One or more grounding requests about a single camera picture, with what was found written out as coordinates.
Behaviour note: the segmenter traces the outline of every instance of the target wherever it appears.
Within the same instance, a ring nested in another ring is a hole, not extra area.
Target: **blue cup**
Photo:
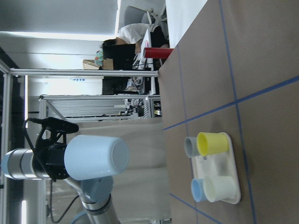
[[[203,181],[203,179],[192,179],[191,181],[191,192],[196,202],[207,200],[204,192]]]

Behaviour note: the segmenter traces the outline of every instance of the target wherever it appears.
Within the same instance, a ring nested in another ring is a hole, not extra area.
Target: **red cup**
[[[144,48],[145,58],[166,59],[172,53],[173,48]]]

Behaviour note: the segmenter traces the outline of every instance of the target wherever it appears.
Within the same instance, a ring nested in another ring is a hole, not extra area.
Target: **wall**
[[[29,96],[46,95],[101,95],[102,77],[30,78]]]
[[[0,31],[111,35],[116,11],[117,0],[2,0]],[[83,69],[101,43],[0,34],[0,46],[22,69]]]

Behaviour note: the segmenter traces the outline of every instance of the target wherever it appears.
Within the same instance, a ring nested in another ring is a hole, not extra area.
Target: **black cable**
[[[137,64],[137,65],[133,65],[133,67],[139,66],[139,65],[147,65],[147,64],[154,64],[154,63]]]
[[[55,221],[54,218],[53,218],[53,212],[52,212],[52,191],[53,191],[53,181],[51,180],[51,187],[50,187],[50,216],[51,216],[52,223],[59,223],[64,218],[65,214],[68,212],[68,210],[71,208],[71,206],[74,204],[75,200],[79,197],[79,195],[77,195],[72,200],[72,202],[69,204],[69,206],[66,208],[66,210],[61,215],[61,217],[57,221]]]
[[[29,137],[29,135],[28,135],[28,133],[27,133],[27,129],[26,129],[26,124],[28,123],[28,121],[29,121],[29,119],[27,119],[27,120],[23,123],[23,131],[24,131],[24,135],[25,135],[25,137],[26,137],[26,140],[27,140],[27,142],[28,142],[30,148],[31,148],[32,151],[35,153],[35,148],[34,148],[32,142],[31,142],[31,140],[30,140],[30,137]]]

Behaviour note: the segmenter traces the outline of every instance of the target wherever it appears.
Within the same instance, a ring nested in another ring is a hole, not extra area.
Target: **cup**
[[[197,150],[197,138],[196,137],[186,137],[185,142],[185,153],[188,158],[199,156],[199,151]]]
[[[78,181],[119,174],[128,162],[128,146],[117,137],[77,135],[64,153],[66,171]]]
[[[206,195],[203,188],[203,179],[192,179],[191,192],[196,202],[206,201]]]
[[[209,202],[216,202],[236,195],[237,186],[231,176],[206,176],[203,188]]]
[[[173,48],[144,48],[145,58],[167,59]]]
[[[200,132],[197,135],[197,148],[202,156],[223,153],[229,150],[228,138],[224,133]]]

